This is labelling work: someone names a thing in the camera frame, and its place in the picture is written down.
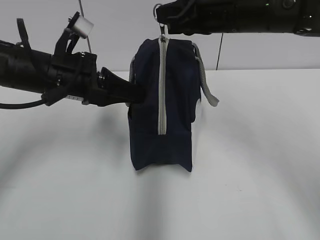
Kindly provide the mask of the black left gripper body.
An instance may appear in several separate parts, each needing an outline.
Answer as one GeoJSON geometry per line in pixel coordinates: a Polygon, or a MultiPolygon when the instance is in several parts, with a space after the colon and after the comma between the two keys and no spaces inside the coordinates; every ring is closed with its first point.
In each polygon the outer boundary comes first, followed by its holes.
{"type": "Polygon", "coordinates": [[[49,107],[63,99],[73,99],[83,105],[106,107],[106,70],[97,70],[97,58],[89,52],[53,55],[47,70],[50,82],[41,94],[42,103],[49,107]]]}

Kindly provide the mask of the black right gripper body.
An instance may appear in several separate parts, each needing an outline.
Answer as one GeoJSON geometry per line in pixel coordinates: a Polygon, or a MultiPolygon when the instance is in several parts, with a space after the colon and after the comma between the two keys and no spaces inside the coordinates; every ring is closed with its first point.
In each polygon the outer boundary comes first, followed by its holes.
{"type": "Polygon", "coordinates": [[[156,20],[172,35],[230,32],[237,18],[237,0],[176,0],[156,9],[156,20]]]}

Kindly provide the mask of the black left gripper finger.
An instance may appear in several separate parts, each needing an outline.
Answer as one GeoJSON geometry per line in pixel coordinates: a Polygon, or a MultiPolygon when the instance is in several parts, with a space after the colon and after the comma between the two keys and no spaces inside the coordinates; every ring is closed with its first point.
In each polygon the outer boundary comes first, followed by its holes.
{"type": "Polygon", "coordinates": [[[103,67],[99,73],[98,88],[102,91],[99,107],[118,103],[141,103],[146,96],[142,86],[124,80],[106,67],[103,67]]]}

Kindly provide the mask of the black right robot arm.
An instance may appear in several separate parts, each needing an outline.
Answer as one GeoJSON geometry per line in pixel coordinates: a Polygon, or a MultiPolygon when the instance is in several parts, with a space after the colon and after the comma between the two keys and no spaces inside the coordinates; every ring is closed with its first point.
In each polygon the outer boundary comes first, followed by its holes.
{"type": "Polygon", "coordinates": [[[318,0],[176,0],[155,10],[169,34],[320,35],[318,0]]]}

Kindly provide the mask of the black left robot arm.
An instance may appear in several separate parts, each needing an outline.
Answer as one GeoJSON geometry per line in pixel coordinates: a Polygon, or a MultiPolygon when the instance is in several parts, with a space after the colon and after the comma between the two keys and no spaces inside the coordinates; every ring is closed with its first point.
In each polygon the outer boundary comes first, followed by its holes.
{"type": "Polygon", "coordinates": [[[146,96],[141,85],[124,80],[105,67],[98,71],[95,54],[77,52],[59,57],[34,50],[32,55],[44,73],[35,69],[21,45],[1,41],[0,85],[41,94],[47,106],[65,98],[98,107],[139,104],[146,96]]]}

